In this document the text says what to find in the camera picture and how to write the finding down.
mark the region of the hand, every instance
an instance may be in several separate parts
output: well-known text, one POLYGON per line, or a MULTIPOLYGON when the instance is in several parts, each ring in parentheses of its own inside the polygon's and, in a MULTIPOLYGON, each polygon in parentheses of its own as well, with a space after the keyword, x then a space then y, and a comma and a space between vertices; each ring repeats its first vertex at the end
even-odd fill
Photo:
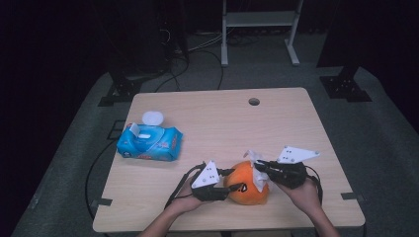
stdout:
POLYGON ((168 206, 174 208, 180 214, 194 210, 200 207, 202 204, 209 203, 210 201, 201 201, 192 195, 191 190, 191 179, 186 180, 182 189, 179 191, 175 199, 168 206))
POLYGON ((209 201, 192 196, 191 178, 186 180, 177 198, 170 203, 138 236, 164 237, 173 222, 183 213, 194 210, 209 201))
POLYGON ((302 186, 293 190, 281 184, 276 183, 276 185, 290 197, 293 204, 298 207, 298 209, 310 218, 321 237, 340 236, 332 222, 330 222, 326 213, 324 213, 320 200, 318 199, 317 186, 312 180, 305 179, 302 186))

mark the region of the floor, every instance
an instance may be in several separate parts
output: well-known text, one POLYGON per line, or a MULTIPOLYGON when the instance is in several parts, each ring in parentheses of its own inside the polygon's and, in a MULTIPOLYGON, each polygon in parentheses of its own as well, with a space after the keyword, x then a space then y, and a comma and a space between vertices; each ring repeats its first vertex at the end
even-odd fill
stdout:
MULTIPOLYGON (((307 90, 366 217, 368 236, 415 236, 419 232, 419 136, 384 92, 379 80, 360 68, 358 85, 371 102, 330 99, 320 76, 341 68, 316 68, 325 35, 297 34, 300 66, 292 66, 287 34, 237 38, 228 48, 229 65, 219 64, 219 43, 174 59, 171 72, 145 82, 140 93, 303 87, 307 90)), ((189 36, 189 47, 214 36, 189 36)), ((115 137, 130 103, 98 107, 112 86, 104 74, 90 91, 62 140, 34 199, 13 236, 104 236, 92 229, 94 200, 101 197, 115 137)), ((344 237, 364 236, 364 229, 341 228, 344 237)), ((108 236, 135 236, 110 233, 108 236)), ((314 236, 312 229, 292 230, 294 237, 314 236)))

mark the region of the orange toy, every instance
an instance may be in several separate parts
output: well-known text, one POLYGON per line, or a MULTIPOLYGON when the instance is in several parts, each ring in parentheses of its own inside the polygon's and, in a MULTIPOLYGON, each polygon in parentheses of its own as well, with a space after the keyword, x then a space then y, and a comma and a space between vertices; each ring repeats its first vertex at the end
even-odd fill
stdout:
POLYGON ((232 167, 234 172, 224 177, 224 186, 244 183, 244 185, 236 192, 231 192, 228 197, 240 204, 265 204, 268 200, 268 185, 263 187, 259 192, 253 184, 253 167, 250 161, 244 161, 232 167))

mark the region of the white plastic lid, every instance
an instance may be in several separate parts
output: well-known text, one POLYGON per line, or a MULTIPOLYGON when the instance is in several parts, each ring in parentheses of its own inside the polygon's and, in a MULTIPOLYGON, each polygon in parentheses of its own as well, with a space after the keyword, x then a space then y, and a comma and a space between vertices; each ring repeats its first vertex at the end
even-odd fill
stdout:
POLYGON ((142 122, 146 125, 160 125, 164 121, 161 112, 149 111, 142 115, 142 122))

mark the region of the blue wipes package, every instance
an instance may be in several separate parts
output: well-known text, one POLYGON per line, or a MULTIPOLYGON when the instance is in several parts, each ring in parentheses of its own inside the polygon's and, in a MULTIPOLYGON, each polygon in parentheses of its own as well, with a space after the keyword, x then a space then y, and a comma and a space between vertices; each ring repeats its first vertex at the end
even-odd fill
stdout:
POLYGON ((183 134, 176 127, 131 123, 117 143, 124 158, 158 161, 178 159, 183 134))

